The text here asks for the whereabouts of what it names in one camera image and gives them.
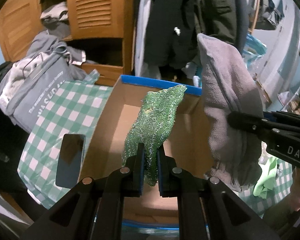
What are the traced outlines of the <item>grey fleece mitt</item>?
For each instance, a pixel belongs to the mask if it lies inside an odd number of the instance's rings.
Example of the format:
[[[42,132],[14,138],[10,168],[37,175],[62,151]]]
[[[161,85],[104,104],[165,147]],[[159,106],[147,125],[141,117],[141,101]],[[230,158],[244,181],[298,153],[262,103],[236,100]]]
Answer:
[[[206,173],[230,189],[242,192],[255,185],[262,170],[258,164],[262,142],[254,134],[232,128],[232,112],[261,118],[258,88],[238,50],[217,38],[198,34],[202,72],[202,101],[210,123],[209,148],[213,165]]]

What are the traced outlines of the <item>green glitter scrub cloth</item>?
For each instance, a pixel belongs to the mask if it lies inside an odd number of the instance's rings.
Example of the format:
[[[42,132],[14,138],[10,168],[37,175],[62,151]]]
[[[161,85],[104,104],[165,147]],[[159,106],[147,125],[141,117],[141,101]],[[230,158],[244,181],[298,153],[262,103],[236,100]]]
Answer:
[[[149,186],[158,181],[157,150],[169,137],[175,122],[176,111],[187,90],[185,85],[176,85],[157,92],[147,92],[137,119],[132,124],[122,153],[122,163],[137,154],[138,144],[145,148],[145,178]]]

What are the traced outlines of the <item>white shoe rack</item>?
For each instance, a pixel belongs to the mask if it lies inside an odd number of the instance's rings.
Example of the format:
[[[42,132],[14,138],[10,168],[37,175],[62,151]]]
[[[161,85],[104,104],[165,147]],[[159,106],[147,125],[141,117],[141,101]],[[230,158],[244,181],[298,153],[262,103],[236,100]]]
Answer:
[[[277,97],[283,106],[282,111],[300,115],[300,87],[295,93],[286,91],[278,94]]]

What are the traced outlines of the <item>black smartphone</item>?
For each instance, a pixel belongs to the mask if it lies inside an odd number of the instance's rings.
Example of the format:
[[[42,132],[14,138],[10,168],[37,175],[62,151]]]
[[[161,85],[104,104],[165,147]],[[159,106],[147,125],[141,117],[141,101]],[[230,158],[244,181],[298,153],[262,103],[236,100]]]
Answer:
[[[71,189],[77,184],[83,161],[84,147],[85,135],[65,134],[63,136],[55,181],[58,187]]]

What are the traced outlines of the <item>light green cloth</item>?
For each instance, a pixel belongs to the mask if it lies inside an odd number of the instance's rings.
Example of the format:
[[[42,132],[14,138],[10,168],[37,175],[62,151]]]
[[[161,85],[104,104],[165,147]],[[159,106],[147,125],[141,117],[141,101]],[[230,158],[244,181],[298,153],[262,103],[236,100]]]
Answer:
[[[259,162],[262,173],[258,179],[253,195],[255,197],[260,197],[266,199],[270,191],[273,190],[276,175],[277,175],[277,157],[272,155],[261,155]]]

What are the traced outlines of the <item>clear plastic storage bag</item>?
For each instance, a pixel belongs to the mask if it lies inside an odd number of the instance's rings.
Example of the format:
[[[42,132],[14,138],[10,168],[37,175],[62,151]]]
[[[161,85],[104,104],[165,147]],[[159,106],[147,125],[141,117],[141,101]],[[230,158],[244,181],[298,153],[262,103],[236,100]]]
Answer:
[[[250,73],[256,69],[258,61],[266,54],[266,52],[267,46],[250,33],[247,33],[242,57],[245,66]]]

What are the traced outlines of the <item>green checkered tablecloth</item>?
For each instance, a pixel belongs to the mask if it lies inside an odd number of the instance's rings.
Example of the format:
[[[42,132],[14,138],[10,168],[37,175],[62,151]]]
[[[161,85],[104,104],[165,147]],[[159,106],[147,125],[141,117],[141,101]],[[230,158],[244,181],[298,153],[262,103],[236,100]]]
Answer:
[[[49,209],[68,191],[56,184],[58,157],[65,134],[85,136],[77,179],[99,179],[122,166],[125,138],[149,91],[173,83],[123,75],[114,87],[68,81],[53,95],[29,135],[20,158],[19,177],[29,194]],[[209,122],[203,111],[202,90],[190,86],[177,109],[164,143],[165,153],[196,177],[212,166],[207,144]]]

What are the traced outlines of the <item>hanging dark coats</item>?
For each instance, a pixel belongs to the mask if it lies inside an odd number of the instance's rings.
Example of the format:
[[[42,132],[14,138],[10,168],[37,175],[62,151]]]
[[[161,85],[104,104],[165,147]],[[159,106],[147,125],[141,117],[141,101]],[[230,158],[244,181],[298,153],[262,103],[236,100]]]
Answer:
[[[184,82],[200,74],[197,36],[242,51],[248,32],[245,0],[138,0],[134,74]]]

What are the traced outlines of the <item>grey printed tote bag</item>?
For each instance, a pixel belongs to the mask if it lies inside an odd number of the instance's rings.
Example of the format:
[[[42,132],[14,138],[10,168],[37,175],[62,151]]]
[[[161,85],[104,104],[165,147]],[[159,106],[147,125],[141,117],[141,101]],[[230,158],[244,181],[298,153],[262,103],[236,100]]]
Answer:
[[[11,121],[31,132],[53,95],[72,81],[62,53],[37,53],[13,64],[0,83],[0,109]]]

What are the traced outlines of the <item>wooden louvered wardrobe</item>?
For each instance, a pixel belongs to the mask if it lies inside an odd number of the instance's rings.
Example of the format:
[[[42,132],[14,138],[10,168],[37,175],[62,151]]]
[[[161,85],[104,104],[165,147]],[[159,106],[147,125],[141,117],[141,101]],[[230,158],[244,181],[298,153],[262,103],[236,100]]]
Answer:
[[[41,31],[83,51],[79,66],[112,86],[133,64],[134,0],[0,0],[0,49],[6,61],[25,57]]]

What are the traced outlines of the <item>grey clothes pile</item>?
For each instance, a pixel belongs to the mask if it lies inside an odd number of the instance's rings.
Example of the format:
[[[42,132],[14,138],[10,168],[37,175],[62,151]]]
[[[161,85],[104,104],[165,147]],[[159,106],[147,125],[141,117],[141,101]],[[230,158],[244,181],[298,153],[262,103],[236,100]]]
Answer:
[[[38,53],[50,55],[57,46],[61,46],[64,50],[63,58],[69,66],[72,78],[84,80],[87,73],[81,68],[81,65],[87,59],[85,51],[73,48],[64,41],[64,38],[70,35],[66,2],[60,2],[45,9],[41,13],[40,22],[44,30],[34,37],[26,55],[31,56]]]

